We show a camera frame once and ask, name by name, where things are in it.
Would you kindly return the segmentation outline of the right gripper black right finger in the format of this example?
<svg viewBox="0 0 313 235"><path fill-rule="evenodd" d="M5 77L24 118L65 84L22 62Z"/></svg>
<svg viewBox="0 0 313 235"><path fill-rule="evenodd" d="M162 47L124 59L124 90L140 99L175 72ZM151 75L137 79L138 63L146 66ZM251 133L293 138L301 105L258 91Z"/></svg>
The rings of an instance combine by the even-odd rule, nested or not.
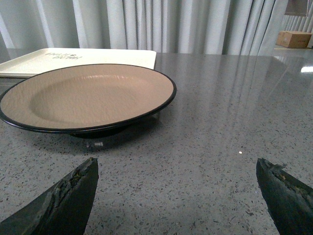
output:
<svg viewBox="0 0 313 235"><path fill-rule="evenodd" d="M263 158L257 160L257 181L269 214L279 234L311 235L313 189L283 168Z"/></svg>

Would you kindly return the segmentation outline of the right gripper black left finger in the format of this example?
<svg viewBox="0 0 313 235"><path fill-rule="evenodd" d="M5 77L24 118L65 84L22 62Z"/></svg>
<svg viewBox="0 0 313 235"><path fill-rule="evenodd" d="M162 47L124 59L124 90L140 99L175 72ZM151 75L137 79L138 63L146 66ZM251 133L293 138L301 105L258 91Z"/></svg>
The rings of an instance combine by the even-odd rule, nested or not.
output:
<svg viewBox="0 0 313 235"><path fill-rule="evenodd" d="M95 198L98 162L89 158L0 223L2 235L82 235Z"/></svg>

